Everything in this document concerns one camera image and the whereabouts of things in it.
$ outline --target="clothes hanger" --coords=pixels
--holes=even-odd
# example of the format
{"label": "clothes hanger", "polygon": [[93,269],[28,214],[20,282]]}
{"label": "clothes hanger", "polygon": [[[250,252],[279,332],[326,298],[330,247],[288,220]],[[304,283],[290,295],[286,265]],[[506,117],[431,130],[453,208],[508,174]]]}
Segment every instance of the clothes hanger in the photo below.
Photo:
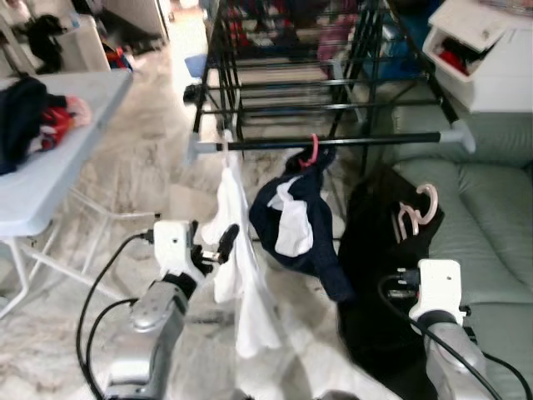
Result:
{"label": "clothes hanger", "polygon": [[416,192],[418,194],[426,193],[429,196],[430,209],[427,214],[422,217],[420,210],[415,210],[413,207],[400,202],[400,211],[397,218],[394,218],[394,214],[392,215],[392,227],[398,243],[408,238],[406,225],[404,223],[404,216],[406,214],[411,220],[412,236],[418,235],[420,225],[427,225],[436,215],[436,210],[439,205],[439,197],[435,186],[430,183],[425,183],[417,187]]}
{"label": "clothes hanger", "polygon": [[311,158],[309,158],[307,161],[299,160],[301,169],[310,167],[311,165],[316,163],[316,159],[318,158],[318,135],[316,133],[313,133],[311,137],[313,139],[313,151],[311,153]]}

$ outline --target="white towel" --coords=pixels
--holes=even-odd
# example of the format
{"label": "white towel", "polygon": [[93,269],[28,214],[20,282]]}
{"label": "white towel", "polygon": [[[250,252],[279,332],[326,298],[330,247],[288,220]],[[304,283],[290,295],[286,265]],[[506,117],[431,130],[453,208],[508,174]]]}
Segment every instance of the white towel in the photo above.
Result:
{"label": "white towel", "polygon": [[294,177],[279,185],[276,189],[277,195],[268,203],[268,207],[281,211],[274,249],[288,257],[305,254],[313,247],[313,228],[307,217],[307,203],[295,200],[289,193],[292,184],[300,178]]}
{"label": "white towel", "polygon": [[[228,141],[232,140],[228,131],[225,136]],[[280,347],[281,338],[274,301],[257,265],[248,235],[248,204],[242,187],[239,157],[236,152],[227,155],[217,193],[217,215],[202,227],[201,232],[206,243],[215,244],[231,224],[239,225],[240,232],[230,259],[220,266],[215,276],[215,301],[242,300],[236,349],[241,357],[250,358],[263,348]]]}

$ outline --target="gray sofa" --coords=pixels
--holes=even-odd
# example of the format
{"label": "gray sofa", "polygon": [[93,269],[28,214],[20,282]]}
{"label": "gray sofa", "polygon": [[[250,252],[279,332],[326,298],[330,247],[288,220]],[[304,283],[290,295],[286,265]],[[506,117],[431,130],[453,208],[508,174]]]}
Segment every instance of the gray sofa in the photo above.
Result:
{"label": "gray sofa", "polygon": [[[476,137],[475,154],[456,144],[410,144],[386,157],[413,184],[436,186],[446,217],[430,255],[461,264],[467,324],[481,349],[533,387],[533,118],[456,110]],[[447,127],[439,108],[398,107],[392,116],[399,133]],[[504,399],[525,398],[503,367],[488,362],[487,373]]]}

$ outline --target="black garment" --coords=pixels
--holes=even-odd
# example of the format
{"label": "black garment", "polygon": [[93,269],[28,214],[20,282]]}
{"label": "black garment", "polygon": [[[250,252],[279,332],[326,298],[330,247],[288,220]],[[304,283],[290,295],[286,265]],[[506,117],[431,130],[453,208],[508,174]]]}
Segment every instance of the black garment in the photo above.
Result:
{"label": "black garment", "polygon": [[66,29],[61,26],[59,18],[49,14],[42,15],[27,25],[30,50],[35,57],[44,62],[37,73],[56,73],[61,69],[62,49],[53,36],[60,35],[65,31]]}
{"label": "black garment", "polygon": [[[320,149],[316,163],[301,170],[299,160],[306,161],[311,156],[307,149],[290,158],[281,177],[271,180],[257,194],[250,208],[250,222],[257,231],[261,244],[281,265],[299,273],[319,277],[327,295],[335,302],[355,297],[355,292],[339,266],[333,248],[333,226],[331,210],[320,197],[323,172],[335,159],[335,148]],[[276,196],[277,187],[300,177],[289,189],[295,200],[307,203],[307,217],[312,226],[313,246],[311,250],[297,257],[288,257],[276,252],[281,211],[268,207]]]}
{"label": "black garment", "polygon": [[64,96],[47,93],[33,77],[23,77],[0,91],[0,175],[12,173],[26,160],[27,150],[42,125],[48,107],[66,107]]}
{"label": "black garment", "polygon": [[[356,289],[357,302],[338,305],[339,331],[353,361],[392,391],[405,400],[434,398],[424,370],[422,336],[383,305],[377,284],[398,268],[417,268],[419,260],[428,258],[431,239],[444,213],[438,209],[428,225],[420,226],[417,236],[397,243],[392,214],[397,216],[399,202],[419,209],[422,215],[430,205],[427,195],[416,193],[415,187],[389,167],[379,167],[351,195],[339,262]],[[392,289],[405,287],[391,282],[386,290]],[[404,313],[415,303],[415,297],[394,300]]]}
{"label": "black garment", "polygon": [[323,13],[330,0],[287,0],[291,21],[297,28],[313,28],[316,25],[318,15]]}
{"label": "black garment", "polygon": [[78,14],[94,14],[92,7],[86,0],[72,0],[72,5]]}

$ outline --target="drying rack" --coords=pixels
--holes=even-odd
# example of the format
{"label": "drying rack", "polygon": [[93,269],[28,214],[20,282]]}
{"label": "drying rack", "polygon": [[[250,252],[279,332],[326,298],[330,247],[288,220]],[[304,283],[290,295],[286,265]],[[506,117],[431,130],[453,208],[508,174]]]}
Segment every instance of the drying rack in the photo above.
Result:
{"label": "drying rack", "polygon": [[[246,31],[246,21],[255,19],[236,12],[238,0],[220,0],[217,15],[212,25],[212,34],[202,82],[197,88],[197,113],[188,147],[191,161],[198,153],[214,153],[225,149],[233,151],[266,150],[280,148],[302,148],[312,145],[311,135],[280,137],[249,137],[247,127],[294,126],[309,124],[331,124],[328,135],[320,137],[321,146],[363,146],[362,172],[366,167],[368,147],[402,143],[442,143],[460,142],[467,151],[473,153],[476,145],[467,125],[458,119],[456,112],[436,81],[431,65],[416,47],[405,25],[399,17],[393,2],[370,0],[357,12],[356,29],[353,38],[345,42],[321,42],[321,46],[346,48],[345,57],[335,61],[318,61],[316,49],[305,43],[273,44],[270,46],[244,46],[243,35],[253,35]],[[347,14],[346,11],[324,12],[322,17],[335,17]],[[269,19],[286,18],[284,14],[268,16]],[[392,24],[401,33],[397,38],[383,37],[384,25]],[[269,27],[275,32],[278,27]],[[406,41],[410,54],[404,57],[381,55],[382,45],[387,42]],[[380,78],[380,63],[410,58],[418,64],[421,73],[413,77]],[[371,63],[371,72],[363,75],[363,63]],[[321,68],[324,71],[318,79],[295,79],[265,82],[268,72],[295,71],[300,68]],[[210,71],[217,70],[218,84],[210,84]],[[390,82],[427,82],[433,98],[423,100],[402,100],[400,92],[392,100],[377,100],[379,85]],[[368,99],[358,102],[352,96],[355,85],[368,86]],[[211,99],[209,107],[207,98]],[[373,137],[376,115],[379,109],[395,106],[421,107],[440,106],[450,129],[425,133],[387,134]],[[221,142],[203,142],[200,127],[205,116],[214,115],[222,129],[232,131],[234,142],[225,147]],[[353,123],[354,132],[350,136],[336,135],[339,123]]]}

